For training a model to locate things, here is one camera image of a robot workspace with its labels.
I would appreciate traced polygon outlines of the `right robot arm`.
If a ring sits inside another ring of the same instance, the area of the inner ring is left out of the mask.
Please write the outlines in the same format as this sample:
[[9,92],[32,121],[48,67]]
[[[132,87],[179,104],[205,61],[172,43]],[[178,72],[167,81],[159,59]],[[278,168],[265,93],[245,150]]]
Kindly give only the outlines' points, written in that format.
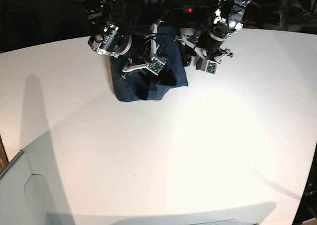
[[158,51],[163,19],[155,6],[142,0],[84,0],[84,7],[92,31],[88,45],[94,52],[127,59],[122,77],[141,69],[159,75],[168,56]]

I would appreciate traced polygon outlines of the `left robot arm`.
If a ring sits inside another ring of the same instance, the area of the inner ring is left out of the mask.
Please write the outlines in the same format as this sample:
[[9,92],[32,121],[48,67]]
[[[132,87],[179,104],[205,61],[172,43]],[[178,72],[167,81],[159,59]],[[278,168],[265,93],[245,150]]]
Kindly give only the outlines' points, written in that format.
[[233,52],[221,45],[236,31],[243,28],[243,17],[247,5],[252,0],[219,0],[216,7],[206,12],[206,16],[191,25],[191,35],[175,38],[184,46],[183,63],[188,67],[196,59],[195,68],[215,74],[223,58],[233,57]]

